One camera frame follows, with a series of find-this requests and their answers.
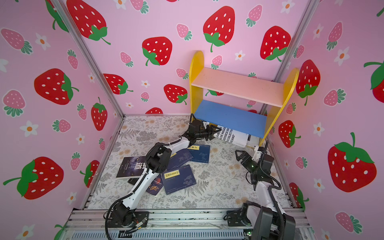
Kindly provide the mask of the white book black spanish text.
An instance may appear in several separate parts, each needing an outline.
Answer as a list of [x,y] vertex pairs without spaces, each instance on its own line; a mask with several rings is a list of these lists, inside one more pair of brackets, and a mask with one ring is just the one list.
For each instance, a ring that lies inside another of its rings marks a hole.
[[233,129],[229,129],[223,126],[218,126],[221,129],[220,132],[214,134],[214,137],[220,140],[223,140],[227,143],[234,144],[238,147],[244,148],[248,142],[248,134],[235,131]]

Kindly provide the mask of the white Chokladfabriken photo book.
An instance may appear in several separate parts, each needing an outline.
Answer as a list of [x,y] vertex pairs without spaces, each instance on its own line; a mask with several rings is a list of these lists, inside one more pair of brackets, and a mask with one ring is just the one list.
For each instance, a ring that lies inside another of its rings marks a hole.
[[251,148],[258,148],[260,146],[260,138],[249,135],[247,140],[247,146]]

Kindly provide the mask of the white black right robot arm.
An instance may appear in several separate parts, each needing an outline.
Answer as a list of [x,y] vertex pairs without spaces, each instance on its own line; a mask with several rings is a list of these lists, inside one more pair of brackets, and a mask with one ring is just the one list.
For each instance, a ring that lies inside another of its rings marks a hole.
[[257,152],[260,154],[257,162],[248,152],[235,151],[236,160],[250,174],[250,183],[259,197],[258,204],[250,201],[243,204],[239,219],[253,228],[251,240],[293,240],[296,221],[286,214],[273,194],[273,189],[282,189],[281,183],[271,176],[274,158],[267,154],[266,148],[261,150]]

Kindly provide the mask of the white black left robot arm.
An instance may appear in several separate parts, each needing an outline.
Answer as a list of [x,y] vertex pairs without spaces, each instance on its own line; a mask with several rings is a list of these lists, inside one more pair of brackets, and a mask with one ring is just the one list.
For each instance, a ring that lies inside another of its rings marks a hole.
[[156,143],[145,156],[145,168],[131,191],[124,197],[116,200],[106,211],[105,232],[109,235],[109,228],[128,227],[132,233],[138,227],[135,222],[135,211],[142,196],[153,180],[162,174],[168,167],[171,155],[180,150],[188,149],[197,140],[210,141],[222,129],[204,123],[190,116],[188,129],[179,138],[171,143]]

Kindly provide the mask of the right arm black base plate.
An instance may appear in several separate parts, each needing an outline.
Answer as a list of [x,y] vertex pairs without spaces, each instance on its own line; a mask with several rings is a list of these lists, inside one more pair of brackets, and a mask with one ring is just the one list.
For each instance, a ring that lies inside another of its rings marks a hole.
[[259,216],[259,212],[254,209],[227,211],[223,220],[227,222],[229,227],[253,227]]

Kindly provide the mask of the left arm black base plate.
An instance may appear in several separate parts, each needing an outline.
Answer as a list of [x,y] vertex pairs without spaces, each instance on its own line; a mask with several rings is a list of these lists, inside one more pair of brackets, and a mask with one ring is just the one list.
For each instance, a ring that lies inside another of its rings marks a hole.
[[108,217],[109,228],[145,228],[148,224],[150,212],[138,211],[124,216],[110,213]]

